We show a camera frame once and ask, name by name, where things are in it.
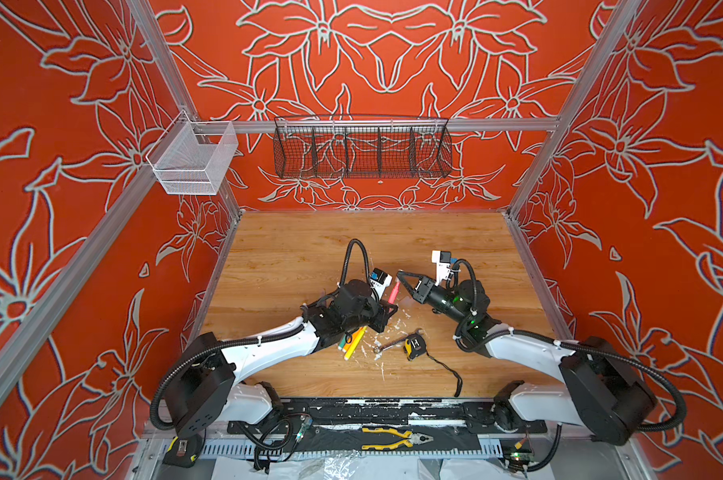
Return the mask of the pink marker pen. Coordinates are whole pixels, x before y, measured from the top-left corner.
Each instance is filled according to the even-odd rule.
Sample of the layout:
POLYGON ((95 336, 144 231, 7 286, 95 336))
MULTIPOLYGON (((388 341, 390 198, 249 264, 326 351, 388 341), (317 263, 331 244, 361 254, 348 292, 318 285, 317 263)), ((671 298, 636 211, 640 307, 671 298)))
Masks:
POLYGON ((393 287, 391 287, 391 293, 389 293, 389 299, 387 299, 387 302, 390 304, 397 303, 397 295, 399 295, 399 287, 401 287, 401 282, 399 280, 395 281, 395 284, 393 284, 393 287))

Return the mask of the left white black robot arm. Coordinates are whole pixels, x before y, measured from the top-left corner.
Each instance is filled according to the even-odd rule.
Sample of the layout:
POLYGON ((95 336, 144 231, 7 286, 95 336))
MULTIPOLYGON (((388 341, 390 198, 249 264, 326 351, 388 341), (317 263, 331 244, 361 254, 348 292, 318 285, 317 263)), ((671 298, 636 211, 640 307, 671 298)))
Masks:
POLYGON ((385 300, 393 278, 365 262, 365 276, 351 279, 353 250, 347 245, 335 290, 301 305, 297 318, 253 336, 219 340, 212 333, 197 337, 160 380, 149 406, 150 424, 173 431, 180 439, 199 434, 217 419, 257 424, 273 412, 276 396, 265 384, 247 379, 287 360, 349 344, 363 328, 385 331, 397 306, 385 300))

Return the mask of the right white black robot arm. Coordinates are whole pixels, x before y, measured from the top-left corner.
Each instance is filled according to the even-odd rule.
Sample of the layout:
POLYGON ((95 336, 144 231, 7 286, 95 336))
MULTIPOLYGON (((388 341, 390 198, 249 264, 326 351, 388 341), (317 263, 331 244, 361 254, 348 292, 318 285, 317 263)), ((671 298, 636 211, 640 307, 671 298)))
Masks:
POLYGON ((637 432, 683 424, 687 402, 659 370, 618 354, 600 337, 565 341, 500 322, 487 311, 491 300, 475 272, 459 280, 461 268, 469 266, 455 260, 445 280, 406 271, 397 279, 413 300, 455 321, 453 340, 462 352, 513 362, 553 379, 549 386, 513 381, 497 393, 493 420, 500 430, 555 422, 585 428, 595 441, 623 445, 637 432))

